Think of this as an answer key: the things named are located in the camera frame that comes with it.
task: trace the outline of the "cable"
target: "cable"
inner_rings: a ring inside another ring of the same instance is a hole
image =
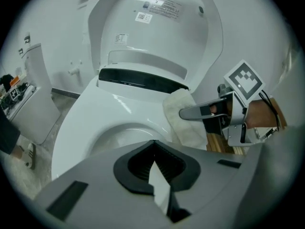
[[[276,111],[276,109],[273,107],[273,105],[272,105],[272,103],[271,103],[271,101],[270,101],[268,95],[266,94],[266,92],[265,92],[265,91],[262,91],[262,92],[266,95],[268,101],[264,98],[264,96],[263,96],[261,93],[259,93],[259,96],[260,96],[261,99],[269,106],[269,108],[271,109],[272,113],[275,115],[276,127],[277,127],[277,130],[279,131],[279,130],[280,130],[280,127],[279,127],[280,124],[279,124],[279,117],[278,117],[277,111]]]

